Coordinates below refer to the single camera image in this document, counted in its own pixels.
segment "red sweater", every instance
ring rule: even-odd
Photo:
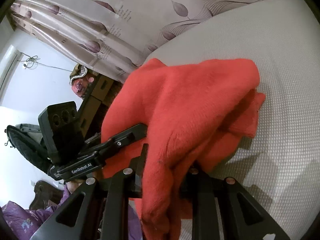
[[[259,80],[248,59],[170,67],[151,59],[128,77],[104,119],[102,142],[140,122],[148,134],[108,159],[103,173],[107,178],[126,168],[149,144],[142,206],[137,203],[148,240],[179,239],[178,190],[194,161],[211,171],[242,136],[255,136],[265,99],[255,90]]]

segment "silver bolt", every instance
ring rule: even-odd
[[[132,169],[131,168],[125,168],[124,170],[123,170],[123,174],[125,174],[125,175],[129,175],[129,174],[131,174],[132,173]]]
[[[189,169],[189,172],[190,172],[191,174],[193,174],[193,175],[196,175],[196,174],[199,173],[198,169],[196,169],[196,168],[190,168],[190,169]]]
[[[236,180],[232,177],[228,177],[228,178],[226,178],[226,182],[230,185],[233,185],[236,183]]]
[[[95,178],[87,178],[87,180],[85,181],[86,184],[88,185],[92,185],[93,183],[95,183],[96,179]]]

